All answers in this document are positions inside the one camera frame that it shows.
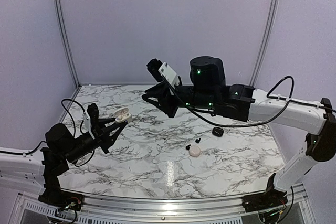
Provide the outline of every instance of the small black object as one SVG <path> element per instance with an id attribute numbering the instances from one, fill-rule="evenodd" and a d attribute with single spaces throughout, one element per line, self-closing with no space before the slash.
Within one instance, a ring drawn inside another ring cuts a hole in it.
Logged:
<path id="1" fill-rule="evenodd" d="M 215 135 L 215 136 L 223 136 L 224 131 L 220 127 L 214 127 L 213 130 L 212 130 L 212 134 Z"/>

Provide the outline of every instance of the marble tabletop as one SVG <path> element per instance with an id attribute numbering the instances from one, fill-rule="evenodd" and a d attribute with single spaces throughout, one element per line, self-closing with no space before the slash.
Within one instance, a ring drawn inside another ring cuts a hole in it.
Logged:
<path id="1" fill-rule="evenodd" d="M 213 126 L 179 109 L 175 118 L 141 99 L 150 86 L 84 86 L 76 101 L 85 108 L 96 103 L 101 118 L 127 106 L 133 121 L 126 126 L 105 155 L 96 149 L 82 167 L 70 164 L 59 176 L 62 188 L 99 195 L 135 198 L 198 198 L 228 196 L 266 189 L 268 177 L 284 164 L 268 126 L 224 129 L 215 137 Z M 70 109 L 79 134 L 80 108 Z M 223 124 L 242 124 L 220 116 L 209 118 Z M 69 116 L 64 123 L 70 131 Z M 191 157 L 187 145 L 201 149 Z"/>

